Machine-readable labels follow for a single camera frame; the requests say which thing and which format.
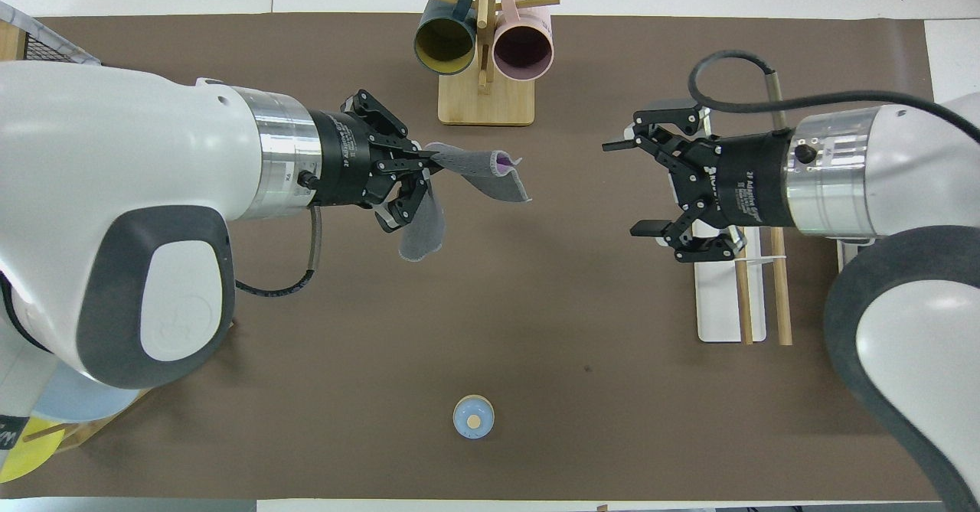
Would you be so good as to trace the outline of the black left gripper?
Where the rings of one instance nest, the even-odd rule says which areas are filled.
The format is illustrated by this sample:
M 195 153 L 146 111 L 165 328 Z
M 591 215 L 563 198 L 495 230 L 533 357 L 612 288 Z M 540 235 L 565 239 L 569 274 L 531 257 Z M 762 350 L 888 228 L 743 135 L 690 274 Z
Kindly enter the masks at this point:
M 314 183 L 312 205 L 318 207 L 374 206 L 375 219 L 385 233 L 409 226 L 430 190 L 430 173 L 441 167 L 434 152 L 409 139 L 407 125 L 367 90 L 349 96 L 342 112 L 309 111 L 321 142 L 321 174 Z M 371 186 L 371 172 L 398 178 L 398 191 L 389 201 Z

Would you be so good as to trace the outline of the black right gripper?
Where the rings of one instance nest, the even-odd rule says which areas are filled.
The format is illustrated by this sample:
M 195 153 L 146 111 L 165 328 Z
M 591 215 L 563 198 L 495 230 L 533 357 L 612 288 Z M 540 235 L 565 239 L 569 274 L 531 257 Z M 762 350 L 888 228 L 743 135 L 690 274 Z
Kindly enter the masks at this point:
M 651 237 L 673 249 L 680 263 L 734 261 L 745 248 L 740 227 L 793 227 L 787 203 L 784 167 L 788 133 L 756 133 L 737 138 L 711 134 L 711 109 L 696 101 L 654 101 L 635 111 L 620 140 L 602 144 L 604 152 L 639 148 L 671 174 L 696 174 L 699 164 L 687 158 L 697 139 L 715 154 L 714 199 L 706 196 L 681 205 L 676 221 L 641 220 L 631 236 Z M 725 227 L 716 236 L 694 236 L 697 220 Z

